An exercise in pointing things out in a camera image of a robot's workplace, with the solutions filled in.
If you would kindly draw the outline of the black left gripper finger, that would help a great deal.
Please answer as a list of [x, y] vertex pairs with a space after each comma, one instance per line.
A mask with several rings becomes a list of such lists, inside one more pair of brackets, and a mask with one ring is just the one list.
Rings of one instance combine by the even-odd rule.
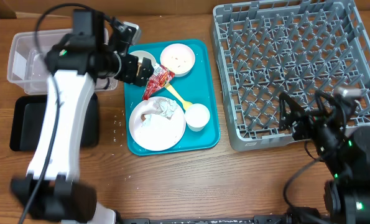
[[153, 75], [154, 65], [149, 58], [143, 58], [138, 66], [137, 75], [134, 84], [136, 86], [146, 86], [149, 78]]
[[136, 86], [142, 86], [142, 82], [137, 78], [139, 71], [138, 57], [133, 55], [127, 56], [127, 82]]

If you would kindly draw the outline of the white bowl with brown food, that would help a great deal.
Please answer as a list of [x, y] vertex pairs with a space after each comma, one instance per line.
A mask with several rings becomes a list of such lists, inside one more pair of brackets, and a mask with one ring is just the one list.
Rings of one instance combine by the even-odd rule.
[[150, 54], [149, 52], [146, 52], [144, 50], [133, 51], [133, 52], [131, 52], [131, 55], [134, 55], [134, 56], [138, 57], [138, 64], [139, 65], [142, 64], [142, 61], [143, 61], [144, 58], [148, 58], [151, 61], [152, 66], [154, 66], [157, 63], [154, 56], [152, 54]]

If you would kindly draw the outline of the red snack wrapper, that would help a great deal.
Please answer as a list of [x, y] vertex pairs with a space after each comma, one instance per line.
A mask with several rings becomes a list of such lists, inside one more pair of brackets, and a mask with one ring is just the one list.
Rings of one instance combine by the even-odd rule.
[[155, 92], [158, 92], [166, 84], [169, 84], [174, 77], [174, 72], [170, 71], [167, 67], [158, 63], [155, 64], [154, 72], [149, 77], [142, 100], [148, 100]]

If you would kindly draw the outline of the pink bowl with rice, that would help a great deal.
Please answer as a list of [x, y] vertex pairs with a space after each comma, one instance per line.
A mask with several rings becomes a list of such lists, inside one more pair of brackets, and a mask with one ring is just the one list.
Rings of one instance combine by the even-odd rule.
[[170, 44], [163, 49], [160, 64], [173, 72], [176, 77], [183, 77], [193, 68], [195, 53], [185, 44]]

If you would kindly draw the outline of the white napkin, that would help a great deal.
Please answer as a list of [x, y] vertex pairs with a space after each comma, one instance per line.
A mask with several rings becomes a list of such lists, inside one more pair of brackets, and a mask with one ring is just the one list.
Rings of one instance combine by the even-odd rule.
[[177, 109], [177, 102], [168, 98], [146, 101], [141, 110], [142, 127], [167, 126]]

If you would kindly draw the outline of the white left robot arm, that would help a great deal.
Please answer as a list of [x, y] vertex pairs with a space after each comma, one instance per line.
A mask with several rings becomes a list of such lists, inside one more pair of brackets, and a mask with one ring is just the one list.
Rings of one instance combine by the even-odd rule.
[[120, 223], [99, 203], [96, 190], [80, 182], [80, 143], [86, 111], [98, 79], [144, 86], [154, 68], [131, 55], [138, 25], [74, 4], [72, 31], [43, 54], [49, 77], [47, 102], [35, 154], [25, 177], [11, 180], [23, 215], [60, 223]]

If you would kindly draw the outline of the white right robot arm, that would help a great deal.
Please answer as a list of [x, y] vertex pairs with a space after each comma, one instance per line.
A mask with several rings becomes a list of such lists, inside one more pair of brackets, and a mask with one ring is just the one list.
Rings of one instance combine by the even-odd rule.
[[317, 108], [304, 110], [288, 94], [279, 95], [279, 128], [293, 129], [295, 140], [311, 139], [318, 156], [285, 184], [289, 185], [314, 163], [323, 162], [333, 176], [325, 183], [324, 202], [330, 214], [290, 205], [298, 223], [370, 223], [370, 126], [346, 135], [363, 93], [357, 88], [335, 88], [329, 95], [315, 92]]

